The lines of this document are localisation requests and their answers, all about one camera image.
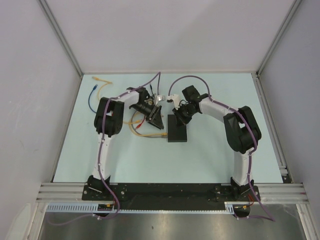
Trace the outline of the black network switch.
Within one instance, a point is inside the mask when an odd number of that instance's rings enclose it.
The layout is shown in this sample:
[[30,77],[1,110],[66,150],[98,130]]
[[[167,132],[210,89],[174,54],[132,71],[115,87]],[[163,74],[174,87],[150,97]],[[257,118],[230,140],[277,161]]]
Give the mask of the black network switch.
[[174,114],[167,115],[167,141],[169,143],[186,143],[188,141],[187,127],[185,125],[178,126]]

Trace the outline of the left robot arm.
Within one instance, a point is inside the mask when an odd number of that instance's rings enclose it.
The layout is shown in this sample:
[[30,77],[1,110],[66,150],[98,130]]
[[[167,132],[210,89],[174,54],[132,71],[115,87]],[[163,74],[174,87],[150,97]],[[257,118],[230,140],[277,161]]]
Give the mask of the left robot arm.
[[118,97],[102,97],[94,118],[94,127],[98,133],[97,162],[93,172],[87,180],[88,191],[100,200],[110,196],[111,170],[108,167],[111,143],[120,133],[124,123],[125,109],[134,109],[145,117],[145,121],[153,127],[163,130],[164,124],[161,116],[161,106],[155,104],[154,97],[145,87],[129,87],[125,93]]

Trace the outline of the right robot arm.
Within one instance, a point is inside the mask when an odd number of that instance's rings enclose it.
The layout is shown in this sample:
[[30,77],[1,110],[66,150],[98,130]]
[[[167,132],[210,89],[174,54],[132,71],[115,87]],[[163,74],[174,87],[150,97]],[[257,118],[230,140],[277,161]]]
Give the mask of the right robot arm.
[[262,138],[251,108],[243,106],[235,109],[213,99],[207,93],[200,94],[193,85],[185,88],[182,94],[184,99],[178,94],[167,97],[167,101],[174,105],[172,112],[177,125],[187,125],[197,113],[213,117],[224,124],[227,143],[234,152],[230,194],[235,200],[242,201],[248,196],[249,190],[253,190],[252,155]]

